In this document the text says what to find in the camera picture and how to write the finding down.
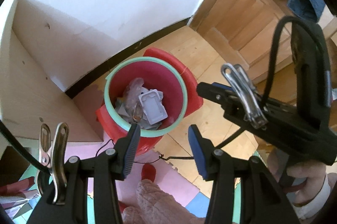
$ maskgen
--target screw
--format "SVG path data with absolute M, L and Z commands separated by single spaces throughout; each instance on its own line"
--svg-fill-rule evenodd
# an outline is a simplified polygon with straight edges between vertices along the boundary
M 253 163 L 258 163 L 258 159 L 256 157 L 252 157 L 252 162 Z
M 76 157 L 76 156 L 73 156 L 73 157 L 69 158 L 69 162 L 70 162 L 70 163 L 76 163 L 77 160 L 79 160 L 79 158 Z
M 223 150 L 221 150 L 221 149 L 215 149 L 215 150 L 213 151 L 213 153 L 214 153 L 216 156 L 220 156 L 220 155 L 223 154 Z
M 113 155 L 115 152 L 116 152 L 116 150 L 114 148 L 109 148 L 109 149 L 106 150 L 106 154 L 108 156 Z

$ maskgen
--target red shoe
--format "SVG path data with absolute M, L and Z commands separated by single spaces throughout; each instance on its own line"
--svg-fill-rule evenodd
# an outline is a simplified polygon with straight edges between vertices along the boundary
M 128 205 L 126 205 L 125 203 L 123 203 L 122 201 L 118 201 L 118 205 L 119 205 L 119 211 L 121 213 L 123 213 L 123 211 L 125 210 L 125 208 L 128 207 Z
M 156 178 L 156 172 L 156 168 L 153 165 L 149 163 L 144 164 L 142 168 L 142 180 L 148 179 L 154 182 L 154 179 Z

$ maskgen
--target person's hand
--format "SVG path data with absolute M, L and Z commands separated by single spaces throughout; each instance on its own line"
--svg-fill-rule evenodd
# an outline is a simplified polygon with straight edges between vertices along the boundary
M 275 150 L 270 153 L 267 164 L 269 171 L 278 181 L 280 178 L 276 175 L 278 160 Z M 322 189 L 326 176 L 326 165 L 315 160 L 301 162 L 289 167 L 287 174 L 295 178 L 307 178 L 304 186 L 295 193 L 294 205 L 303 206 L 314 199 Z

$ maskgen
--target white sleeve cuff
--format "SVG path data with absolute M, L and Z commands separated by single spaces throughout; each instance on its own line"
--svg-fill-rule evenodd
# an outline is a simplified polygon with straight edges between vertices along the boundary
M 326 200 L 330 195 L 330 191 L 331 188 L 328 182 L 328 176 L 326 175 L 321 191 L 317 194 L 317 196 L 315 196 L 312 201 L 302 207 L 295 207 L 293 205 L 297 217 L 302 220 L 313 217 L 324 206 Z

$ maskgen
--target green rim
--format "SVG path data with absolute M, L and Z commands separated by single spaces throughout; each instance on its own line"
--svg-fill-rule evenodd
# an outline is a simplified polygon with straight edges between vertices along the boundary
M 178 125 L 178 123 L 183 119 L 183 117 L 186 113 L 186 108 L 187 108 L 187 89 L 186 89 L 186 85 L 185 85 L 184 80 L 181 77 L 181 75 L 178 73 L 178 71 L 176 69 L 173 68 L 172 65 L 168 64 L 167 62 L 165 62 L 161 59 L 153 58 L 153 57 L 138 57 L 138 58 L 133 58 L 133 59 L 129 59 L 127 61 L 122 62 L 115 69 L 113 69 L 113 71 L 106 77 L 107 83 L 106 83 L 105 89 L 104 89 L 104 103 L 105 103 L 105 105 L 107 107 L 107 111 L 110 114 L 110 116 L 112 117 L 112 119 L 120 127 L 122 127 L 124 130 L 129 131 L 129 129 L 131 127 L 131 124 L 127 123 L 124 119 L 122 119 L 119 116 L 119 114 L 117 114 L 114 107 L 112 106 L 112 103 L 111 103 L 110 97 L 109 97 L 109 86 L 110 86 L 111 79 L 120 69 L 129 65 L 130 63 L 134 63 L 134 62 L 138 62 L 138 61 L 151 61 L 151 62 L 155 62 L 155 63 L 159 63 L 159 64 L 163 65 L 164 67 L 169 69 L 176 76 L 176 78 L 178 79 L 178 81 L 180 83 L 181 90 L 183 91 L 183 107 L 181 109 L 180 115 L 178 116 L 177 120 L 172 125 L 170 125 L 167 128 L 157 130 L 157 131 L 150 131 L 150 130 L 143 130 L 143 129 L 140 130 L 140 135 L 142 137 L 159 137 L 159 136 L 167 134 L 169 131 L 173 130 Z

